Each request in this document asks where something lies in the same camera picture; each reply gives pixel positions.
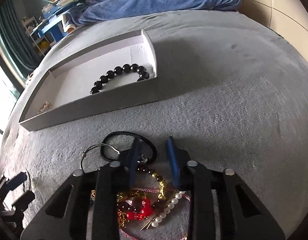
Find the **pearl hair pin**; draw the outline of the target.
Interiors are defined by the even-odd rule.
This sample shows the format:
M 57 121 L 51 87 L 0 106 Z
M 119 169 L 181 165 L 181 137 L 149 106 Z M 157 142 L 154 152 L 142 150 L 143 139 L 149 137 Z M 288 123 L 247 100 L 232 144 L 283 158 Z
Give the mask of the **pearl hair pin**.
M 149 222 L 147 222 L 140 230 L 148 230 L 149 228 L 157 228 L 159 224 L 166 218 L 172 209 L 183 198 L 186 191 L 175 191 L 164 204 L 163 210 L 157 213 Z

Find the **grey cardboard tray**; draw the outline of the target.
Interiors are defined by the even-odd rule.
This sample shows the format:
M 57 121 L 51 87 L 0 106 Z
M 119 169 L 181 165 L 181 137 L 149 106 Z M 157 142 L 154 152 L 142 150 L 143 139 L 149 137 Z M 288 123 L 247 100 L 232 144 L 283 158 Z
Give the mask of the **grey cardboard tray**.
M 37 131 L 160 99 L 155 49 L 141 29 L 88 46 L 47 70 L 19 124 Z M 46 101 L 51 107 L 39 114 Z

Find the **teal curtain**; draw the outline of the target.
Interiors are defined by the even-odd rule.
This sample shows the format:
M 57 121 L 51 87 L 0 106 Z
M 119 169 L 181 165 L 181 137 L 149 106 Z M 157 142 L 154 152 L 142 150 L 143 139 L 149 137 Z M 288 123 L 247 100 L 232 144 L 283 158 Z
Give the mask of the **teal curtain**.
M 0 7 L 0 42 L 7 60 L 24 80 L 40 65 L 42 56 L 25 34 L 12 0 L 5 0 Z

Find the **white shelf rack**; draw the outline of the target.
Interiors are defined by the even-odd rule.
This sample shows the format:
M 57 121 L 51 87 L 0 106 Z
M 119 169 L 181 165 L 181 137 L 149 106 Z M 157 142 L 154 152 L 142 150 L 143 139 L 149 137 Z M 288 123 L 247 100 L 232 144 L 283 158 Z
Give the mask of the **white shelf rack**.
M 50 49 L 50 43 L 45 35 L 38 34 L 38 22 L 35 17 L 24 17 L 21 19 L 25 34 L 32 40 L 32 47 L 39 56 L 44 57 Z

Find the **blue desk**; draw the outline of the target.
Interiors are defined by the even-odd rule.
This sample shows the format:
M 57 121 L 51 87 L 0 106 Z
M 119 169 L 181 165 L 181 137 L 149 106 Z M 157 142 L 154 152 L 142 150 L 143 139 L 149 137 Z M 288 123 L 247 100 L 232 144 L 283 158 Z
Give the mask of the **blue desk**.
M 50 34 L 55 42 L 59 42 L 63 37 L 66 37 L 68 31 L 63 27 L 66 24 L 65 14 L 84 1 L 61 0 L 55 4 L 48 3 L 42 9 L 43 19 L 38 26 L 38 34 L 40 36 Z

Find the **beige wardrobe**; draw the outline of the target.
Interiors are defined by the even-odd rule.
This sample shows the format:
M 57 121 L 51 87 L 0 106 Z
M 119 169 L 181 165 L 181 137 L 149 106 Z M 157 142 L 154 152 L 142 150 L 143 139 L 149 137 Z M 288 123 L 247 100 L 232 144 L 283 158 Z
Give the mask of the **beige wardrobe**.
M 239 11 L 283 36 L 308 62 L 308 10 L 301 0 L 242 0 Z

